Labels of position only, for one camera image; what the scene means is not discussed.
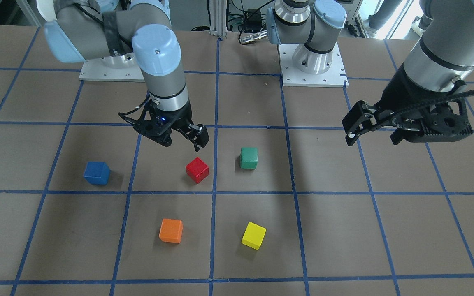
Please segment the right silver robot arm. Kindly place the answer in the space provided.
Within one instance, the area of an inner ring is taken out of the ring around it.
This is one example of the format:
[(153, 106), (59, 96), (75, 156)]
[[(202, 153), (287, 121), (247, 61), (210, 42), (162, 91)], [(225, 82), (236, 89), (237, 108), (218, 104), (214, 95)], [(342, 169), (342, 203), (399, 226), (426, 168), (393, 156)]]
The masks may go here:
[(133, 0), (125, 10), (103, 12), (96, 0), (55, 0), (55, 19), (44, 25), (49, 48), (60, 62), (134, 54), (148, 94), (138, 119), (119, 113), (137, 133), (168, 147), (178, 131), (196, 151), (209, 142), (203, 124), (194, 124), (182, 49), (165, 6)]

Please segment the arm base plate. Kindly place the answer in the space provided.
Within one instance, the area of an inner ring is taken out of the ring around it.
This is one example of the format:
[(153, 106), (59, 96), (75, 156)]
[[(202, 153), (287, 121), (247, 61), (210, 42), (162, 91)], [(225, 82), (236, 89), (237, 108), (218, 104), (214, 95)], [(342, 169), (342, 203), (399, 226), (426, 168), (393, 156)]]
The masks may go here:
[(79, 79), (95, 82), (144, 82), (134, 53), (84, 62)]
[(337, 43), (329, 53), (310, 52), (303, 44), (278, 45), (284, 86), (342, 88), (349, 86)]

